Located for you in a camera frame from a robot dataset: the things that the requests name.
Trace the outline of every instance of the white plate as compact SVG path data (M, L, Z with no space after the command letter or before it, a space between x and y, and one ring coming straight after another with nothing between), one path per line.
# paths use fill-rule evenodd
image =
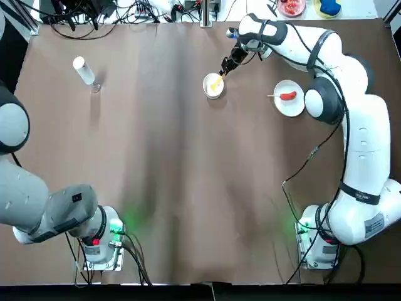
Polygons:
M293 100L282 100L280 94L296 92ZM304 93L302 88L292 80L282 80L276 85L273 92L276 108L285 116L295 117L305 108Z

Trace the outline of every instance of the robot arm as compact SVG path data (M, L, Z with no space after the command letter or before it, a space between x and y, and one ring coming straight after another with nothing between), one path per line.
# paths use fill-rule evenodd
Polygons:
M401 218L401 185L390 174L390 123L383 99L367 94L372 73L367 64L344 55L341 39L334 31L294 26L245 16L238 29L227 32L237 43L222 62L221 75L241 65L248 53L266 59L272 52L292 67L308 72L313 83L305 93L305 107L316 120L341 122L347 154L340 192L332 206L308 206L297 225L299 251L307 268L331 268L338 243L354 245L370 239ZM348 117L343 118L348 110Z
M0 224L13 227L20 243L41 243L69 232L84 242L88 261L113 268L117 262L109 242L123 231L117 212L99 206L91 186L69 186L50 194L44 181L8 161L7 155L25 145L29 117L18 99L0 82Z

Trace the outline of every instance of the red bowl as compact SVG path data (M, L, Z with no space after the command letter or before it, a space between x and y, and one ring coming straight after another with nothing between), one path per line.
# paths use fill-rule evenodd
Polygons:
M306 7L305 0L287 0L286 2L281 2L281 0L277 0L277 2L279 12L290 18L297 17L302 14ZM292 10L293 12L288 11L288 8L286 8L291 3L296 5L294 8L290 8L290 10Z

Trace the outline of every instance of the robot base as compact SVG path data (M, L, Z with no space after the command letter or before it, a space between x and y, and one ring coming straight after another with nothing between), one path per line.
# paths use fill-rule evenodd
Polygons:
M311 242L314 240L316 230L305 231L305 228L295 222L295 237L298 247L298 258L302 260L306 251L311 246ZM301 268L305 270L330 270L334 266L335 253L338 245L331 245L320 237L317 237L312 249L308 252L306 258L301 263Z
M111 230L124 231L124 225L117 212L109 206L104 206L106 213L105 232L96 246L84 246L88 260L89 271L121 271L123 265L124 249L112 247L109 243L122 243L124 237L114 234Z

